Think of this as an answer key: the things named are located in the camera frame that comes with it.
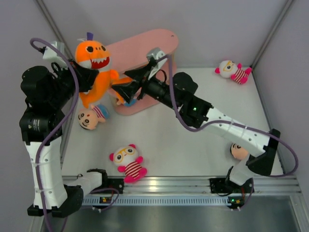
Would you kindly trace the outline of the large orange shark plush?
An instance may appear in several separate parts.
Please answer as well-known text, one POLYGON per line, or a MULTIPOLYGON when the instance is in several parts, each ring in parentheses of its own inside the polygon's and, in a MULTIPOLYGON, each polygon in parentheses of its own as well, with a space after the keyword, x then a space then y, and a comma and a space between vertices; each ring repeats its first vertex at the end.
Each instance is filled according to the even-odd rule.
POLYGON ((100 100, 111 87, 112 83, 119 80, 119 73, 112 69, 111 54, 101 42, 94 40, 91 32, 86 33, 86 38, 75 49, 75 61, 81 67, 97 73, 92 88, 79 97, 85 108, 100 100))

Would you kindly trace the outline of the boy doll plush blue cap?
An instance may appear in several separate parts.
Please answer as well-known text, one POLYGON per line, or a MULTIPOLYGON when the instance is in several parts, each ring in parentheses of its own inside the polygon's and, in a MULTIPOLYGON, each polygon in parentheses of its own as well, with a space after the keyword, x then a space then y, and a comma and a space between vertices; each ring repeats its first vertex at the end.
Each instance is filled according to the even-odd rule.
POLYGON ((79 125, 86 130, 94 130, 98 123, 104 123, 110 117, 107 107, 103 104, 90 105, 81 109, 77 115, 79 125))

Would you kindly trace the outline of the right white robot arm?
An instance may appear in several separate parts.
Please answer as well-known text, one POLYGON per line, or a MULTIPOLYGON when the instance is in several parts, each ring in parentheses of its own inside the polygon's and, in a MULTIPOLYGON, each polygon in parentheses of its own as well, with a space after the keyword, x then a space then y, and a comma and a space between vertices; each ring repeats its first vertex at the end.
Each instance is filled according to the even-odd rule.
POLYGON ((125 75, 131 81, 113 84, 112 89, 126 102, 131 102, 139 91, 138 98, 147 95, 173 109, 176 118, 187 130, 206 130, 247 150, 245 158, 227 173, 225 186, 229 191, 238 191, 255 175, 271 176, 281 135, 278 130, 266 132, 248 127, 222 113, 210 102, 195 95, 198 85, 185 72, 173 74, 168 84, 158 80, 156 73, 151 63, 126 71, 125 75))

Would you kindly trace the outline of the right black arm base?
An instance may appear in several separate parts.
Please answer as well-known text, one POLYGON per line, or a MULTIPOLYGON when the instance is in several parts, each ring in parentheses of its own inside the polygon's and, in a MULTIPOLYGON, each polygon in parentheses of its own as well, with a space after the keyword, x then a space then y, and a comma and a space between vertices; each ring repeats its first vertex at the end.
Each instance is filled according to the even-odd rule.
POLYGON ((220 197, 227 197, 230 204, 228 208, 232 211, 240 211, 254 193, 252 178, 241 186, 228 181, 226 178, 211 178, 209 182, 211 193, 220 197))

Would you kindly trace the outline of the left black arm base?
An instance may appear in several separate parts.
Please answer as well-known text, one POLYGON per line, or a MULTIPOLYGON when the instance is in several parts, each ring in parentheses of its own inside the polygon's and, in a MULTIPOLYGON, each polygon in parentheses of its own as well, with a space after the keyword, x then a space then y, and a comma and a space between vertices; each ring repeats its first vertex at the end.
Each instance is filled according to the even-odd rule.
POLYGON ((107 186, 104 188, 98 188, 95 190, 96 194, 107 194, 107 196, 100 197, 99 206, 93 206, 100 213, 110 209, 120 194, 123 194, 124 179, 123 178, 111 178, 107 182, 107 186))

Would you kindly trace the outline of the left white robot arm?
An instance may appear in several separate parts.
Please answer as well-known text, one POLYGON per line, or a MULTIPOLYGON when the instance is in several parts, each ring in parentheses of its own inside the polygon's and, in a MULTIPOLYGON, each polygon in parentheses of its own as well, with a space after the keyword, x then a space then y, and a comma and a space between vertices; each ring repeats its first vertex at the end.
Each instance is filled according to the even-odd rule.
POLYGON ((73 60, 65 65, 52 62, 51 68, 34 66, 22 75, 21 89, 27 107, 19 126, 35 185, 29 216, 51 214, 65 218, 81 208, 90 192, 108 190, 108 176, 103 169, 90 169, 69 184, 64 184, 61 174, 62 125, 69 117, 62 108, 69 100, 77 102, 76 86, 90 90, 97 75, 98 71, 83 68, 73 60))

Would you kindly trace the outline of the orange shark plush on shelf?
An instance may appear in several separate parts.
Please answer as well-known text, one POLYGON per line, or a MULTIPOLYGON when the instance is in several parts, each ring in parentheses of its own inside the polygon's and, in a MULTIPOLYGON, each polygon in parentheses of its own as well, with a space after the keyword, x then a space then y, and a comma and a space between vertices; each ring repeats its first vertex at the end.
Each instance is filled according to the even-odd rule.
POLYGON ((118 85, 118 84, 125 84, 125 83, 130 83, 133 79, 130 78, 130 77, 124 77, 124 78, 121 78, 121 79, 117 79, 117 80, 114 80, 112 82, 113 85, 118 85))

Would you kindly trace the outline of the boy doll plush on shelf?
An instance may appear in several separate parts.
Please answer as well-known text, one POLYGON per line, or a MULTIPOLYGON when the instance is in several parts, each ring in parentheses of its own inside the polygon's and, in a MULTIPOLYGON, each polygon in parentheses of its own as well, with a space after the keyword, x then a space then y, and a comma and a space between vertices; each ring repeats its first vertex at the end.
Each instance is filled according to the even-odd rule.
POLYGON ((117 104, 117 105, 124 105, 124 106, 126 106, 126 107, 131 107, 131 106, 133 106, 136 102, 137 102, 136 99, 133 99, 133 100, 131 100, 130 102, 126 102, 126 101, 121 102, 119 99, 116 100, 116 104, 117 104))

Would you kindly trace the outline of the pink three-tier toy shelf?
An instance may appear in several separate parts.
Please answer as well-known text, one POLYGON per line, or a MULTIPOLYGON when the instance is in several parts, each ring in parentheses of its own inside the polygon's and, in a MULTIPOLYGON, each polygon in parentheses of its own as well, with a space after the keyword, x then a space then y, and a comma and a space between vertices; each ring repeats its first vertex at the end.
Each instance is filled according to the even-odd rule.
MULTIPOLYGON (((127 77, 125 71, 145 66, 148 63, 146 55, 151 49, 159 47, 165 54, 173 56, 178 45, 179 39, 174 32, 167 29, 153 29, 108 45, 107 49, 111 54, 112 69, 118 71, 121 79, 127 77)), ((130 116, 159 104, 155 99, 145 95, 133 106, 126 107, 116 104, 118 97, 114 90, 109 89, 108 93, 115 112, 123 116, 130 116)))

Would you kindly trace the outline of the white panda plush front centre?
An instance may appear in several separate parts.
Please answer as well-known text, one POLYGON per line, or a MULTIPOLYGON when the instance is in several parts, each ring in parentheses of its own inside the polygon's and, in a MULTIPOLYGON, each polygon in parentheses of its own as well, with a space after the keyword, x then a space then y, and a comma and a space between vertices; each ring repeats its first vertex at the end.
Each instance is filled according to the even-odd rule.
POLYGON ((120 173, 124 173, 124 183, 131 184, 144 178, 148 170, 142 166, 143 156, 139 152, 135 144, 129 144, 118 148, 109 155, 109 160, 117 166, 120 173))

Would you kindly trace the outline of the white panda plush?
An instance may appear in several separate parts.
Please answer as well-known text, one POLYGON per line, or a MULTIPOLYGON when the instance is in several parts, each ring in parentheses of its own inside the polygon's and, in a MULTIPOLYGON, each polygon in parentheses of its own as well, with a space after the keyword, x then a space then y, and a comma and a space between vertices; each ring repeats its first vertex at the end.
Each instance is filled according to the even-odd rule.
POLYGON ((135 144, 129 144, 118 148, 109 155, 109 160, 117 166, 120 173, 124 173, 124 183, 131 184, 144 178, 148 170, 142 166, 143 156, 139 152, 135 144))
POLYGON ((231 60, 222 61, 218 67, 216 67, 216 74, 219 74, 222 78, 230 79, 240 85, 245 84, 248 81, 248 77, 252 72, 252 68, 242 69, 242 64, 231 60))

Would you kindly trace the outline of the white panda plush right back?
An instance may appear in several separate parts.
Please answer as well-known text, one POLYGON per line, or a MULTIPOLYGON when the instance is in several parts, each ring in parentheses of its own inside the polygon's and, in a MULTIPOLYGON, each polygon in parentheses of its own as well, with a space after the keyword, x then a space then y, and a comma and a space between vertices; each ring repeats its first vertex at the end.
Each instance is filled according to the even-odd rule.
POLYGON ((222 78, 230 79, 240 85, 245 84, 248 81, 248 77, 252 72, 252 68, 242 69, 242 64, 231 60, 222 61, 218 67, 216 67, 216 74, 219 74, 222 78))

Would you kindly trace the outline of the boy doll plush right side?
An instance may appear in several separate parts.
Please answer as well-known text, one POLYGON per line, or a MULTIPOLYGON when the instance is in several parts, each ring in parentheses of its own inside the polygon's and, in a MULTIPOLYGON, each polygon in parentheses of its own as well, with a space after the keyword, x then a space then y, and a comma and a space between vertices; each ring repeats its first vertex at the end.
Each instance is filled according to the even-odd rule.
POLYGON ((236 143, 233 143, 230 146, 230 153, 237 160, 243 160, 249 154, 249 152, 246 149, 244 149, 243 147, 239 146, 236 143))

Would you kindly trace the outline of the aluminium front rail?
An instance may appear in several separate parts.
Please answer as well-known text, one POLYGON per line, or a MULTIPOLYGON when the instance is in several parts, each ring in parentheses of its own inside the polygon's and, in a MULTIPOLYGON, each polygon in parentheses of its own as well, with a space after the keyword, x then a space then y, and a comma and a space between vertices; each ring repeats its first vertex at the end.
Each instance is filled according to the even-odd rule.
MULTIPOLYGON (((126 194, 211 194, 211 179, 215 176, 145 177, 133 184, 119 184, 126 194)), ((254 192, 260 195, 298 195, 302 193, 295 177, 255 177, 254 192)))

